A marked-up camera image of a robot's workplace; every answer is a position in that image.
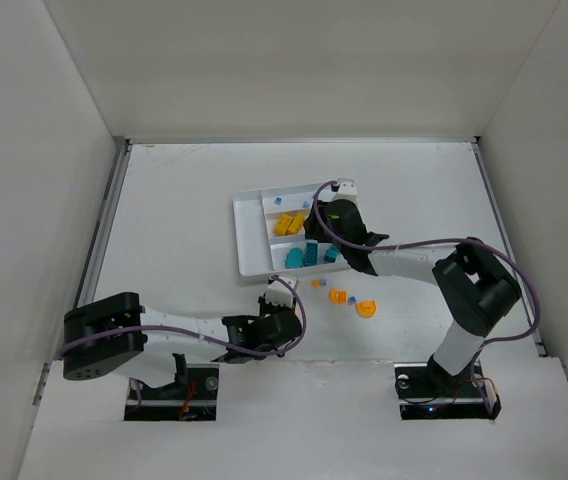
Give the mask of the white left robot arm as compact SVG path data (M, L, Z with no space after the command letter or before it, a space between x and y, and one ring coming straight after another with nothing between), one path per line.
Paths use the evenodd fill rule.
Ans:
M85 381L116 373L150 387L171 383L185 365L244 364L283 357L306 333L304 307L288 294L282 304L258 299L256 315L193 318L143 306L120 293L64 317L63 377Z

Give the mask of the orange half-round lego piece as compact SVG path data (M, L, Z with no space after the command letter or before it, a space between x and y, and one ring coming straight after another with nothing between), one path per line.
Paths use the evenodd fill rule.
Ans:
M357 302L355 304L356 312L361 318L372 318L377 313L377 304L374 300Z

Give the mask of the orange round lego piece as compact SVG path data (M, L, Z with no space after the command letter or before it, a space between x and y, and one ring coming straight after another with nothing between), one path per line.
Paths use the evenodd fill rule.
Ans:
M348 292L346 290L331 289L329 292L329 300L333 304L347 304L348 303Z

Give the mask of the teal long duplo brick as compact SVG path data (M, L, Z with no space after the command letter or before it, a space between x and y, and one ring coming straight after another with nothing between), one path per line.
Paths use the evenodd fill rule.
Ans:
M318 243L316 241L309 241L305 245L303 266L315 266L318 264Z

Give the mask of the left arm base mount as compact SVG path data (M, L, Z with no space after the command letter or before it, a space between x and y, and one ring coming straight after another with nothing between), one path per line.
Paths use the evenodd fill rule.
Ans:
M174 354L170 383L151 387L131 380L124 417L129 422L213 422L217 419L219 366L191 364Z

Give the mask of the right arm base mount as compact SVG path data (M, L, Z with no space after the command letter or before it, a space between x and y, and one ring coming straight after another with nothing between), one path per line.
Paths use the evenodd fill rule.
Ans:
M436 386L426 363L395 364L394 374L402 420L494 421L502 411L497 387L479 363L473 374L463 373L452 386Z

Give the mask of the teal rounded duplo block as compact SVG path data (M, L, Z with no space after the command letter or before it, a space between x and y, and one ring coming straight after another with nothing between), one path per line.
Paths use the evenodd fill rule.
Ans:
M304 266L305 252L299 247L294 247L289 250L285 259L285 266L287 269L297 269Z

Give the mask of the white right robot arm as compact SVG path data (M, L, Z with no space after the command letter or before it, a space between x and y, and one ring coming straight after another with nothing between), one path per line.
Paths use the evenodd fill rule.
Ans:
M444 340L427 362L433 387L451 388L471 377L470 365L495 325L522 296L515 278L483 243L470 238L451 250L437 246L397 248L390 237L369 231L354 202L315 200L304 222L308 239L331 242L351 269L434 285L451 313Z

